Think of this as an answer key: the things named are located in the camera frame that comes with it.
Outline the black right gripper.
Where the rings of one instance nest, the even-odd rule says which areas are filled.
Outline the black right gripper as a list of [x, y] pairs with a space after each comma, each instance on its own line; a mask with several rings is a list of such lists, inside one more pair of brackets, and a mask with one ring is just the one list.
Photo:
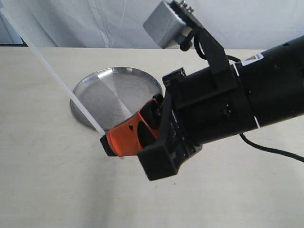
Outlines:
[[249, 101], [233, 68], [191, 75], [180, 68], [162, 81], [164, 97], [153, 96], [100, 139], [110, 157], [138, 154], [151, 181], [176, 175], [204, 144], [249, 130]]

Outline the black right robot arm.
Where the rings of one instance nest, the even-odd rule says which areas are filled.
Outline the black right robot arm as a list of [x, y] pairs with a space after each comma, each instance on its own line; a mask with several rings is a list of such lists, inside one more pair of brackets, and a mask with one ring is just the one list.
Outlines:
[[110, 157], [137, 156], [149, 180], [176, 175], [206, 143], [304, 113], [304, 38], [229, 65], [163, 77], [155, 95], [100, 140]]

